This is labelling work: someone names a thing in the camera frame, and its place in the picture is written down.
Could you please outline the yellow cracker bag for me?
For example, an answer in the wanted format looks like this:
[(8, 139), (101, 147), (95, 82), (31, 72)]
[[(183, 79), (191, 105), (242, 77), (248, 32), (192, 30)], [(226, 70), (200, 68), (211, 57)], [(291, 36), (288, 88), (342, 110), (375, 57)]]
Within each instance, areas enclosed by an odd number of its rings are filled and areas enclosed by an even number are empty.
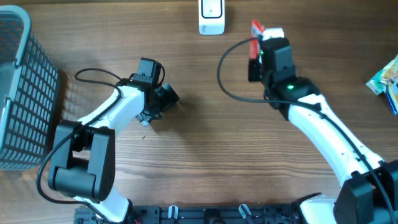
[(393, 115), (397, 115), (397, 57), (383, 69), (380, 82), (384, 85), (384, 93)]

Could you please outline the teal tissue pack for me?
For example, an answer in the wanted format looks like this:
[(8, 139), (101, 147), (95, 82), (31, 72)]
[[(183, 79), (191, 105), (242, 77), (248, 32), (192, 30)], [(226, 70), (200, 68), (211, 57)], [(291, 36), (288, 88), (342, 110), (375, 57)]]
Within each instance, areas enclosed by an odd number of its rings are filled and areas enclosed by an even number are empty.
[(380, 95), (384, 93), (384, 85), (380, 82), (382, 70), (376, 72), (376, 74), (366, 82), (366, 86), (375, 94)]

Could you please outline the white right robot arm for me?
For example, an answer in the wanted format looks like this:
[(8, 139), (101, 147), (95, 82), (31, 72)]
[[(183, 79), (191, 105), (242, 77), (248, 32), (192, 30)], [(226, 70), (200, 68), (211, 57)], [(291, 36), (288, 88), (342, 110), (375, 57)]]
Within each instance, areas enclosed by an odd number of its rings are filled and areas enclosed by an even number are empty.
[(258, 52), (248, 79), (264, 101), (309, 138), (340, 184), (337, 197), (308, 196), (297, 204), (304, 223), (397, 223), (397, 161), (367, 148), (334, 114), (321, 91), (298, 77), (285, 37), (253, 38)]

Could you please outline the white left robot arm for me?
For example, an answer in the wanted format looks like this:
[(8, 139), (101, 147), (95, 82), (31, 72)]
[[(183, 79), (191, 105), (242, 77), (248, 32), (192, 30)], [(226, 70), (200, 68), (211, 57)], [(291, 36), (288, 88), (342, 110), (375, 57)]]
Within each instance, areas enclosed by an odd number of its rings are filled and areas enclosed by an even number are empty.
[(44, 164), (51, 190), (69, 197), (69, 204), (85, 205), (103, 223), (140, 223), (132, 202), (114, 186), (116, 137), (136, 118), (143, 126), (160, 119), (179, 97), (164, 83), (165, 68), (141, 58), (138, 71), (112, 85), (113, 94), (78, 121), (63, 121)]

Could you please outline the red snack bag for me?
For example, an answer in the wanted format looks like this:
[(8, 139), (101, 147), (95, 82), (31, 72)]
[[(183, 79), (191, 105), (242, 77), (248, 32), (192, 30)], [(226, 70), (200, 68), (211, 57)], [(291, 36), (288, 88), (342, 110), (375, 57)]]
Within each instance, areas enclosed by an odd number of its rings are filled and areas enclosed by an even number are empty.
[[(259, 37), (263, 36), (263, 32), (265, 31), (265, 27), (260, 24), (257, 20), (252, 20), (251, 24), (251, 37)], [(257, 39), (250, 41), (250, 49), (249, 49), (249, 58), (257, 59), (259, 56), (260, 46), (259, 41)]]

